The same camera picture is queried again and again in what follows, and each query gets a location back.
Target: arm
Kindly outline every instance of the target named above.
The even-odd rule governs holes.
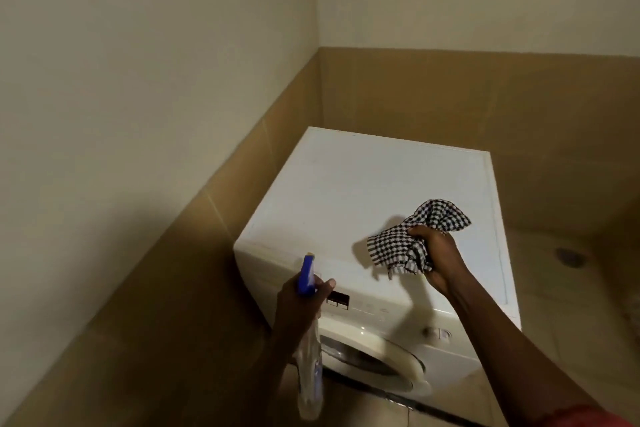
[[[299,275],[296,274],[285,282],[278,293],[271,338],[260,358],[244,376],[239,388],[229,395],[228,401],[222,406],[222,412],[218,412],[215,419],[206,419],[199,425],[217,424],[231,427],[264,423],[285,366],[335,287],[334,279],[323,282],[316,276],[316,293],[309,298],[301,297],[296,292]]]
[[[456,310],[509,425],[532,425],[578,405],[598,406],[498,307],[467,269],[451,235],[421,225],[409,233],[426,240],[434,263],[427,280]]]

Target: checkered cloth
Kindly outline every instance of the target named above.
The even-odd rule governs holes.
[[[407,230],[427,225],[441,232],[456,232],[471,225],[471,220],[455,204],[444,199],[430,199],[402,223],[367,239],[367,249],[376,265],[384,265],[392,273],[425,273],[433,262],[423,239],[412,237]]]

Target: clear plastic bottle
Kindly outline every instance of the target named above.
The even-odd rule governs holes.
[[[307,253],[302,263],[298,293],[304,296],[316,293],[313,261],[314,255]],[[300,341],[295,358],[298,363],[298,411],[302,420],[313,421],[320,416],[323,406],[322,343],[317,319]]]

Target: hand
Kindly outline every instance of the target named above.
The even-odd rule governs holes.
[[[296,286],[300,273],[287,280],[278,293],[276,319],[273,322],[272,341],[279,348],[285,348],[293,354],[313,320],[319,316],[320,307],[335,288],[335,280],[323,282],[316,277],[316,293],[310,297],[298,295]]]
[[[413,227],[409,230],[409,234],[426,241],[427,250],[433,261],[433,270],[425,273],[427,280],[439,293],[451,299],[452,284],[471,274],[458,251],[455,240],[448,233],[443,234],[424,225]]]

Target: washing machine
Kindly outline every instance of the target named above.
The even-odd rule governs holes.
[[[456,312],[422,275],[388,277],[367,237],[428,199],[472,221],[454,232],[460,252],[520,327],[490,154],[409,140],[309,128],[234,245],[247,288],[273,324],[276,294],[316,255],[336,287],[322,306],[323,364],[416,401],[481,365]]]

